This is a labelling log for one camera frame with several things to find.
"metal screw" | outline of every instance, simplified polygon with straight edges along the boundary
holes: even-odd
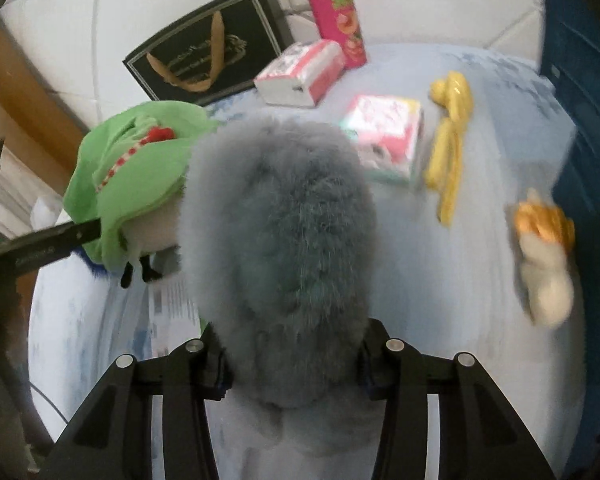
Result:
[[[391,350],[391,352],[401,352],[404,350],[404,343],[399,339],[389,339],[386,342],[386,347]]]
[[[200,341],[200,339],[192,339],[190,341],[187,341],[187,344],[184,346],[184,348],[187,349],[187,352],[190,352],[192,354],[197,354],[198,352],[202,351],[202,349],[205,347],[205,344]]]
[[[123,354],[116,359],[116,366],[118,368],[127,368],[134,362],[134,357],[129,354]]]
[[[467,368],[470,368],[473,365],[475,365],[475,357],[472,356],[471,354],[463,353],[458,356],[458,362],[462,366],[466,366]]]

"yellow banana toy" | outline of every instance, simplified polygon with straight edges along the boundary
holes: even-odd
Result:
[[[446,79],[434,81],[429,93],[431,100],[448,111],[436,130],[429,165],[424,181],[429,189],[438,191],[438,219],[445,226],[451,225],[456,199],[462,177],[462,141],[471,114],[474,98],[464,75],[449,72]]]

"gold ribbon handle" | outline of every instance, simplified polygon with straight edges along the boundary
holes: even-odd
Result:
[[[218,76],[224,68],[224,21],[219,10],[214,12],[211,19],[211,69],[209,77],[203,81],[189,82],[182,81],[168,67],[152,54],[146,54],[146,60],[151,65],[151,68],[159,74],[165,83],[169,83],[178,88],[182,88],[187,92],[206,92],[211,88],[211,85],[216,82]]]

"gray fluffy plush toy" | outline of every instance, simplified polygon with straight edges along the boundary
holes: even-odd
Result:
[[[226,348],[232,395],[263,434],[307,454],[379,434],[383,406],[355,380],[375,228],[334,126],[256,118],[194,147],[179,227],[193,301]]]

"white plush toy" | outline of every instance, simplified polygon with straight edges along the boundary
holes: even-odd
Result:
[[[514,223],[524,256],[520,275],[528,288],[534,322],[556,328],[573,307],[567,260],[575,240],[573,221],[560,208],[545,205],[538,192],[529,189],[527,202],[518,205]]]

